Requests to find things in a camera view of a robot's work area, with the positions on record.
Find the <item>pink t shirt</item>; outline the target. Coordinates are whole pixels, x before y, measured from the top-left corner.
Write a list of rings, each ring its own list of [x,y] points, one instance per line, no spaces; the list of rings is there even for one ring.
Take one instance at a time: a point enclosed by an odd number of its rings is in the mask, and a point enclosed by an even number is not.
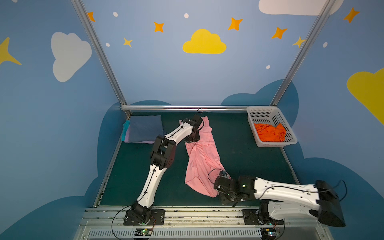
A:
[[[189,162],[185,184],[199,194],[215,198],[219,192],[214,189],[214,183],[225,168],[221,163],[209,118],[203,117],[203,123],[199,131],[200,140],[186,143]]]

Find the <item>white plastic laundry basket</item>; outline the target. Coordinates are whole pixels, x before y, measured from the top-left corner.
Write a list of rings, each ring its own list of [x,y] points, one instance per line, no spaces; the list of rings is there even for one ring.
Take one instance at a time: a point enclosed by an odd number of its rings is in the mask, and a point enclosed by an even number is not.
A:
[[[258,147],[276,147],[282,148],[288,145],[294,145],[298,142],[293,133],[290,124],[280,111],[273,106],[251,106],[247,107],[248,122]],[[277,127],[279,124],[286,130],[285,140],[283,142],[264,142],[260,139],[255,124],[265,124]]]

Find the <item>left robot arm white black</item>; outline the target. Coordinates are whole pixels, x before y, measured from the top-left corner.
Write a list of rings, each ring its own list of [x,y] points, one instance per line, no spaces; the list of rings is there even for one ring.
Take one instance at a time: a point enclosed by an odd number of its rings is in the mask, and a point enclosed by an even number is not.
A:
[[[150,154],[151,164],[143,190],[131,205],[130,213],[139,224],[147,224],[156,191],[166,170],[173,164],[177,145],[181,141],[194,143],[200,140],[199,131],[203,128],[203,118],[195,114],[191,119],[184,119],[180,125],[167,135],[157,136]]]

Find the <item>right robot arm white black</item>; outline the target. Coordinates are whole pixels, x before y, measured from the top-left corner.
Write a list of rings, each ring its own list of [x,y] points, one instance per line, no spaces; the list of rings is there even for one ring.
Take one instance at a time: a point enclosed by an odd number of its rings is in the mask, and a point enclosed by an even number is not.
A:
[[[224,205],[260,201],[259,209],[244,217],[251,224],[274,225],[287,218],[309,217],[331,227],[346,226],[339,196],[325,181],[293,185],[248,176],[238,180],[219,176],[214,189]]]

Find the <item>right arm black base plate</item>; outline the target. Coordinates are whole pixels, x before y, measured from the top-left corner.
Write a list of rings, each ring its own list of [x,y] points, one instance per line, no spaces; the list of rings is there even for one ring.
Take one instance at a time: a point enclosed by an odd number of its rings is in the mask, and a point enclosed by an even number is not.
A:
[[[275,220],[269,216],[268,212],[263,212],[260,209],[243,209],[243,219],[245,225],[284,225],[284,220]]]

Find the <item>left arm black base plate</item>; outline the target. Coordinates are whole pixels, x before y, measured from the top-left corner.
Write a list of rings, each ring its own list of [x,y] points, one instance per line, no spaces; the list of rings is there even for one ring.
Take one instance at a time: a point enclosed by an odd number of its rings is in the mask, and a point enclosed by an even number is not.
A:
[[[142,213],[128,210],[124,219],[124,226],[162,226],[165,220],[165,210],[145,210]]]

